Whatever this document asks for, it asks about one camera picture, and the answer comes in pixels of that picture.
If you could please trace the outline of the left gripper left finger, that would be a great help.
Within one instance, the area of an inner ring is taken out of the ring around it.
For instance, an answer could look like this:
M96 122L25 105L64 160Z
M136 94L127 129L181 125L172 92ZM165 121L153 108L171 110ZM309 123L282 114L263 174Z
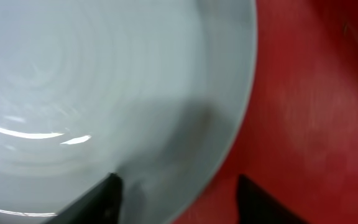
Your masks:
M118 224L122 193L123 180L110 173L45 224Z

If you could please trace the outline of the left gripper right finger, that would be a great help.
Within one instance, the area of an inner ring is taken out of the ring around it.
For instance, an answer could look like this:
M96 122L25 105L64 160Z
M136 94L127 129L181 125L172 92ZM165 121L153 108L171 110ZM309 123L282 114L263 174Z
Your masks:
M307 224L245 175L236 189L239 224Z

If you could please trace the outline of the light blue plate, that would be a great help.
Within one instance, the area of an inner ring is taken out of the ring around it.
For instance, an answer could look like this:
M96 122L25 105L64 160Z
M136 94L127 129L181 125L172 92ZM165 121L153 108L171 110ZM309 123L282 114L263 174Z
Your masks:
M255 1L0 0L0 223L109 173L121 223L171 223L226 158L256 53Z

